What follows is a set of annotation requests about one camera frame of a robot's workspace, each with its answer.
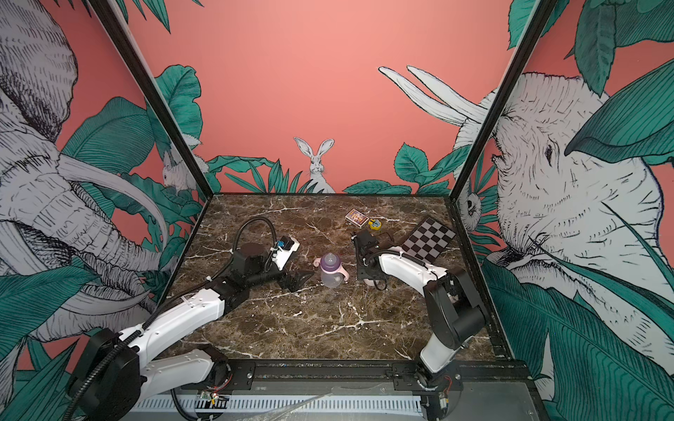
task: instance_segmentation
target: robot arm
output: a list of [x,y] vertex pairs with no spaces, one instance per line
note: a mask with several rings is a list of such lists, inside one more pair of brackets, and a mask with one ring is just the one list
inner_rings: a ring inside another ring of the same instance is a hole
[[[424,296],[433,335],[420,359],[431,376],[440,372],[487,322],[487,309],[470,276],[462,269],[452,273],[425,263],[400,247],[382,250],[368,230],[358,232],[352,240],[359,279],[373,286],[377,280],[394,276]],[[450,289],[460,291],[454,303]]]

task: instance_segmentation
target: black frame edge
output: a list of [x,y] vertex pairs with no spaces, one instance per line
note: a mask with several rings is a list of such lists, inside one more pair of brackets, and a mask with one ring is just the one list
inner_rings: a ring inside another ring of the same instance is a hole
[[508,345],[501,319],[499,319],[498,312],[494,306],[494,301],[491,299],[487,283],[482,275],[482,269],[480,269],[480,263],[478,263],[475,254],[472,252],[470,239],[468,238],[466,227],[464,227],[461,222],[459,209],[449,198],[445,198],[445,204],[447,206],[447,211],[450,213],[450,218],[452,219],[452,226],[458,236],[461,255],[463,256],[464,262],[466,262],[466,270],[489,311],[490,320],[487,324],[487,332],[489,332],[489,340],[491,341],[491,347],[494,350],[496,360],[513,360],[514,356],[510,349],[510,345]]
[[103,25],[105,32],[107,32],[117,48],[117,52],[131,72],[135,82],[143,92],[148,104],[152,107],[157,119],[164,127],[168,138],[171,139],[171,142],[183,158],[185,165],[187,165],[187,169],[189,169],[206,198],[211,198],[213,196],[213,190],[211,190],[204,174],[192,157],[191,150],[189,150],[185,141],[183,141],[183,134],[173,119],[171,111],[164,104],[162,94],[155,89],[152,76],[146,73],[143,62],[138,54],[136,54],[133,44],[126,36],[124,28],[117,21],[115,11],[107,0],[90,0],[90,4],[94,9],[94,12],[96,12],[98,20]]
[[508,66],[508,70],[505,72],[499,90],[496,92],[496,97],[494,97],[494,101],[492,102],[489,111],[487,111],[487,117],[480,127],[480,131],[477,134],[475,143],[470,149],[470,153],[468,154],[468,158],[464,163],[463,170],[459,174],[459,178],[452,189],[450,199],[453,202],[458,200],[458,196],[466,185],[472,169],[477,164],[477,160],[480,158],[480,155],[485,149],[487,142],[489,139],[491,139],[491,134],[494,130],[494,127],[501,117],[501,113],[506,107],[506,104],[510,99],[510,94],[515,88],[520,75],[522,75],[529,57],[531,57],[531,53],[533,52],[534,47],[541,36],[541,32],[543,32],[543,28],[545,27],[545,24],[547,23],[550,15],[552,14],[552,11],[555,8],[555,4],[557,4],[557,0],[540,0],[536,10],[533,12],[531,21],[529,25],[527,25],[526,30],[522,35],[522,40],[517,46],[517,50],[515,51],[512,61]]
[[204,207],[202,208],[202,212],[199,214],[199,217],[197,218],[197,222],[194,223],[194,226],[192,227],[192,232],[189,235],[189,238],[187,239],[187,243],[185,243],[185,248],[183,249],[183,252],[180,254],[180,258],[178,259],[178,264],[175,267],[175,270],[171,274],[171,277],[168,279],[168,282],[166,283],[166,286],[164,287],[164,291],[162,292],[162,296],[159,298],[159,301],[157,304],[162,304],[166,300],[166,296],[169,295],[169,290],[173,286],[173,282],[175,282],[175,278],[178,275],[178,272],[180,271],[180,268],[183,266],[183,262],[185,261],[185,257],[187,256],[187,252],[189,251],[189,248],[192,246],[192,240],[197,235],[197,231],[199,230],[199,227],[202,225],[202,221],[204,220],[204,216],[206,215],[206,212],[208,211],[208,206],[211,203],[211,197],[206,198],[206,202],[204,203]]

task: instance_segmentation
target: rabbit illustration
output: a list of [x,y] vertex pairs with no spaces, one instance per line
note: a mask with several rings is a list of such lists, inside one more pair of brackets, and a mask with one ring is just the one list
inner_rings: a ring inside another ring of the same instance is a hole
[[309,186],[315,185],[313,188],[314,193],[334,193],[335,190],[328,184],[325,177],[323,177],[323,171],[326,170],[326,167],[321,164],[321,157],[335,144],[333,139],[328,139],[321,143],[321,147],[318,148],[318,153],[313,154],[311,146],[299,137],[295,137],[297,146],[303,154],[311,158],[311,166],[309,166],[310,182]]

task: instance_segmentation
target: pink wall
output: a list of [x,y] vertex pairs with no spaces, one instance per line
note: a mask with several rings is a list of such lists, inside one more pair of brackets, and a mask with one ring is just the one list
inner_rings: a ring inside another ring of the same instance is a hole
[[[304,183],[309,159],[293,137],[314,151],[334,138],[323,163],[337,192],[365,179],[410,184],[393,167],[403,142],[433,165],[458,132],[419,110],[378,67],[412,77],[405,66],[414,65],[478,102],[498,86],[512,54],[510,5],[502,1],[202,4],[168,0],[171,33],[148,10],[146,21],[127,6],[154,76],[176,64],[196,70],[204,129],[195,153],[280,158],[291,174],[304,171]],[[223,191],[243,191],[218,178]]]

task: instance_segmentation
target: small box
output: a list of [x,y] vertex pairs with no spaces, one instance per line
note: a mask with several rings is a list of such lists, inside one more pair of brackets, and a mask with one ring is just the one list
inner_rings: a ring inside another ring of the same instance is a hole
[[356,209],[351,209],[351,212],[346,215],[346,220],[358,228],[362,228],[363,225],[369,221],[369,218],[363,215],[361,212],[358,212]]

